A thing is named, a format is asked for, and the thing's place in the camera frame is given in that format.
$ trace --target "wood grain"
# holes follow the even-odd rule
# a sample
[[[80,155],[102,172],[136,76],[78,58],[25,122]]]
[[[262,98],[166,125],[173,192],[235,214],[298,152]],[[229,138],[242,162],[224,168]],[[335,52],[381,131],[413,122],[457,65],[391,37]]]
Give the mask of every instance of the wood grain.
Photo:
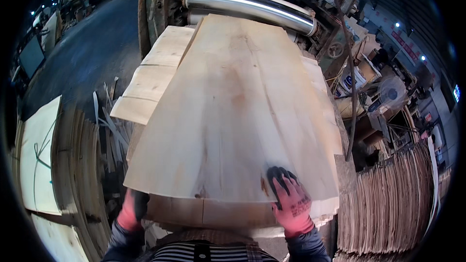
[[[260,181],[280,165],[315,201],[334,198],[337,185],[318,141],[325,136],[315,125],[323,119],[319,103],[282,28],[208,15],[141,136],[124,184],[171,197],[266,202],[275,197]]]

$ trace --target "wood scrap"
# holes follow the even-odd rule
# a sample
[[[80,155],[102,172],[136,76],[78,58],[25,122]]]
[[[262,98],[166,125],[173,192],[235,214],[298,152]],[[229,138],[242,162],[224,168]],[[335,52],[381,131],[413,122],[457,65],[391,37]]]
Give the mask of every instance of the wood scrap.
[[[427,141],[397,152],[358,175],[355,192],[342,195],[337,247],[344,253],[402,253],[422,239],[433,206]]]

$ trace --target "factory floor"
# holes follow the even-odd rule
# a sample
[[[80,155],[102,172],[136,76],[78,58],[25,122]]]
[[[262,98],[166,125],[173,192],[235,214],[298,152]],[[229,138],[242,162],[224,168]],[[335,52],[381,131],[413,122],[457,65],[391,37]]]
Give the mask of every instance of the factory floor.
[[[119,80],[115,98],[121,96],[141,63],[137,37],[137,0],[107,0],[65,32],[61,41],[36,72],[22,102],[22,119],[62,95],[62,103],[76,103],[85,117],[95,119],[92,92],[103,104],[103,83]],[[330,248],[331,227],[321,228]],[[287,255],[284,238],[259,239],[259,245],[279,261]]]

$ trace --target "stacked veneer pile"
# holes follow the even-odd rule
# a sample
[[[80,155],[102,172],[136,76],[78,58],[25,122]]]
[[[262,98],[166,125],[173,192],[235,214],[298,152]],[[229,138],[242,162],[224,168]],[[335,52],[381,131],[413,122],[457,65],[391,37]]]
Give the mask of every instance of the stacked veneer pile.
[[[18,125],[13,172],[23,205],[57,261],[99,261],[110,238],[98,128],[61,96]]]
[[[357,189],[340,198],[338,249],[401,253],[422,239],[433,203],[433,166],[427,141],[358,175]]]

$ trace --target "cable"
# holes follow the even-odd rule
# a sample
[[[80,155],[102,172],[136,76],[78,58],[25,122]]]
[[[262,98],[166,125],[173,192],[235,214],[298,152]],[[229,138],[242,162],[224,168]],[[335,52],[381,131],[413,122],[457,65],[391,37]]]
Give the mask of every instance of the cable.
[[[350,70],[351,70],[351,96],[352,96],[352,102],[353,102],[353,111],[351,112],[351,133],[349,137],[350,143],[348,144],[348,150],[346,152],[346,157],[345,161],[349,161],[350,156],[351,156],[351,151],[353,149],[353,142],[354,142],[354,133],[355,133],[355,128],[356,128],[356,99],[357,99],[357,93],[356,93],[356,81],[354,81],[355,76],[354,76],[354,65],[353,65],[353,55],[351,54],[351,47],[349,44],[349,32],[345,24],[345,19],[344,19],[344,14],[341,11],[341,6],[340,2],[338,0],[333,0],[335,2],[336,9],[338,10],[338,19],[341,21],[341,26],[343,27],[343,33],[345,35],[345,40],[346,40],[346,47],[348,49],[348,64],[350,65]]]

